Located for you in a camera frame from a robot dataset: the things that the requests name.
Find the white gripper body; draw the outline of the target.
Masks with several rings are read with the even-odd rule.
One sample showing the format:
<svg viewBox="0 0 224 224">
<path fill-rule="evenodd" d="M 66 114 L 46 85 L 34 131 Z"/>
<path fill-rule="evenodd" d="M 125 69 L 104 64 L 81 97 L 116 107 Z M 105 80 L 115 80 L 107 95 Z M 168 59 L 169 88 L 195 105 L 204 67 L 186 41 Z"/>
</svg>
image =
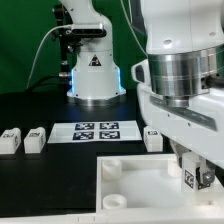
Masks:
<svg viewBox="0 0 224 224">
<path fill-rule="evenodd" d="M 146 125 L 224 169 L 224 90 L 192 97 L 188 108 L 166 106 L 145 84 L 137 95 Z"/>
</svg>

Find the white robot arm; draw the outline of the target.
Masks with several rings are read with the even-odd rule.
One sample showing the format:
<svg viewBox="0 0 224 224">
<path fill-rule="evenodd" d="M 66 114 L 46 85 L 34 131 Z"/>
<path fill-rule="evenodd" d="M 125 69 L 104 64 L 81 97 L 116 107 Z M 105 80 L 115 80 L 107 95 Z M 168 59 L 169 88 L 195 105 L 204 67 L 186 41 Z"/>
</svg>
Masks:
<svg viewBox="0 0 224 224">
<path fill-rule="evenodd" d="M 124 94 L 112 56 L 112 25 L 92 0 L 60 0 L 82 47 L 71 101 L 104 104 Z M 168 137 L 192 189 L 224 169 L 224 0 L 129 0 L 131 22 L 146 34 L 147 57 L 131 69 L 145 123 Z"/>
</svg>

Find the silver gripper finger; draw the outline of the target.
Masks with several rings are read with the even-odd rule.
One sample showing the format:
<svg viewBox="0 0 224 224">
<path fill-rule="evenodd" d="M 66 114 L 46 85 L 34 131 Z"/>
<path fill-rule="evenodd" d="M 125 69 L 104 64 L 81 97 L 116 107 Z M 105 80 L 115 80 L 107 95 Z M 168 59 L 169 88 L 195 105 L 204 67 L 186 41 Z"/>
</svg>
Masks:
<svg viewBox="0 0 224 224">
<path fill-rule="evenodd" d="M 198 189 L 209 188 L 215 180 L 216 166 L 210 161 L 203 159 L 199 167 L 196 169 L 196 180 Z"/>
</svg>

